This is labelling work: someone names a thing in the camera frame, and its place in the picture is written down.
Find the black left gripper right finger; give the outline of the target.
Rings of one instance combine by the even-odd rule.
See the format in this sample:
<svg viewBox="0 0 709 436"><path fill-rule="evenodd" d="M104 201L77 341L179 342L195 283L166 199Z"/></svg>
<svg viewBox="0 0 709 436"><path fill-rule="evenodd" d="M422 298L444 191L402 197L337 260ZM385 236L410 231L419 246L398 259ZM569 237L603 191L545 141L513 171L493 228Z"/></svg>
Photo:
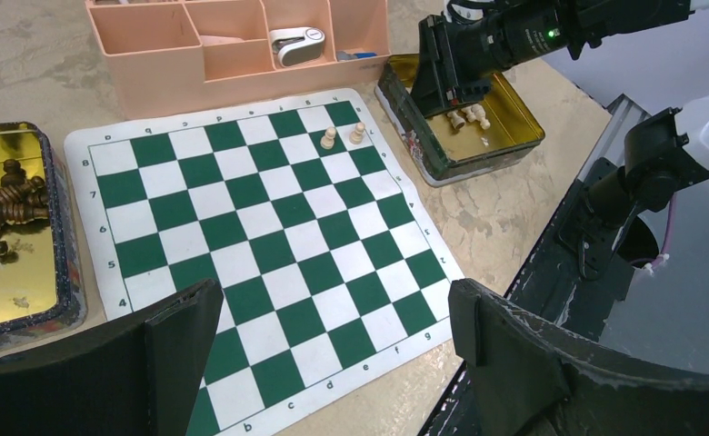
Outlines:
<svg viewBox="0 0 709 436"><path fill-rule="evenodd" d="M709 374L605 348L471 279L448 307L485 435L709 435Z"/></svg>

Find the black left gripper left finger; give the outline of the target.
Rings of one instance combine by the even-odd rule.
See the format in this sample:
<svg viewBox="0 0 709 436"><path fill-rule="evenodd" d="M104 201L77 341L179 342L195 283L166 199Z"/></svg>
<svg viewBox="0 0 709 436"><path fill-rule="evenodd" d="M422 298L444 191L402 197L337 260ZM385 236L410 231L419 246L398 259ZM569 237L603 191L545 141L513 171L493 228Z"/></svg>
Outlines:
<svg viewBox="0 0 709 436"><path fill-rule="evenodd" d="M185 434L223 300L205 279L0 358L0 435Z"/></svg>

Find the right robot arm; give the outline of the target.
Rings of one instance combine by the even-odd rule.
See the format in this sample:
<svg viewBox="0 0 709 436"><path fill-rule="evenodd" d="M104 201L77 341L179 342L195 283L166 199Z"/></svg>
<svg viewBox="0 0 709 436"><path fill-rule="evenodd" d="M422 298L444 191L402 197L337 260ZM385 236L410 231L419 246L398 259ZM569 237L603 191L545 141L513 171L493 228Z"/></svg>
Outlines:
<svg viewBox="0 0 709 436"><path fill-rule="evenodd" d="M494 1L479 20L429 15L418 25L411 96L424 117L479 103L493 74L566 49L578 58L604 38L679 23L709 1ZM607 269L632 220L671 209L674 195L709 179L709 96L669 107L632 128L624 164L574 202L562 244L586 280Z"/></svg>

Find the white pawn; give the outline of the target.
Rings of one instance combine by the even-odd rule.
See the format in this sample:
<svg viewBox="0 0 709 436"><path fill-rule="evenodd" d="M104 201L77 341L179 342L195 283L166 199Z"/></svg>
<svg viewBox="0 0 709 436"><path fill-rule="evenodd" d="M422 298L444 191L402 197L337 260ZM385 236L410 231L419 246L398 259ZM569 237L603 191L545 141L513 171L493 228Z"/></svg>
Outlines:
<svg viewBox="0 0 709 436"><path fill-rule="evenodd" d="M357 124L354 125L350 135L349 135L349 142L351 144L361 144L362 141L364 140L364 131L365 131L365 125L362 122L358 122Z"/></svg>
<svg viewBox="0 0 709 436"><path fill-rule="evenodd" d="M325 150L331 150L335 146L337 130L334 126L329 126L325 129L323 136L320 139L320 146Z"/></svg>

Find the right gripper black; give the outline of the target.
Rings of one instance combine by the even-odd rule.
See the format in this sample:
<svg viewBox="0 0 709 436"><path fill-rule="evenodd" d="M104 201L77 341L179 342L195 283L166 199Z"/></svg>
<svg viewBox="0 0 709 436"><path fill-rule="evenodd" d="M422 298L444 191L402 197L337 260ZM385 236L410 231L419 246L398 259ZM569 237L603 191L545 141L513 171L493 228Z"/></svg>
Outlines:
<svg viewBox="0 0 709 436"><path fill-rule="evenodd" d="M410 92L430 118L482 101L491 76L563 49L580 35L575 1L501 5L459 24L429 15L418 24L419 62Z"/></svg>

